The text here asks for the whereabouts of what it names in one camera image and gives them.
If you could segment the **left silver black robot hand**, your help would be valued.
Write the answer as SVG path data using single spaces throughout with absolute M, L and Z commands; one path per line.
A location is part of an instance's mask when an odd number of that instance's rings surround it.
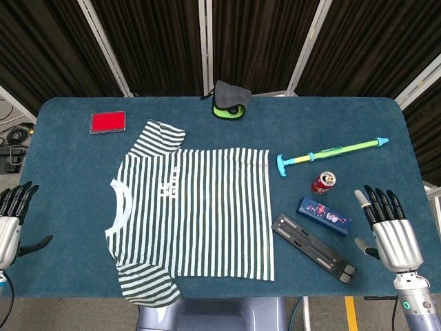
M 1 192 L 1 273 L 9 268 L 17 257 L 37 252 L 53 239 L 49 234 L 38 243 L 25 246 L 20 244 L 25 217 L 38 189 L 38 185 L 28 181 Z

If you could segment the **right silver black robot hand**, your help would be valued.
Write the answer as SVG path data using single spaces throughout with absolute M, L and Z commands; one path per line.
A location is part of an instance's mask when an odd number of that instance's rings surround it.
M 383 192 L 368 185 L 364 192 L 355 190 L 354 195 L 363 209 L 376 243 L 370 247 L 363 239 L 356 238 L 358 248 L 365 255 L 381 261 L 391 272 L 415 272 L 424 260 L 399 198 L 391 190 Z

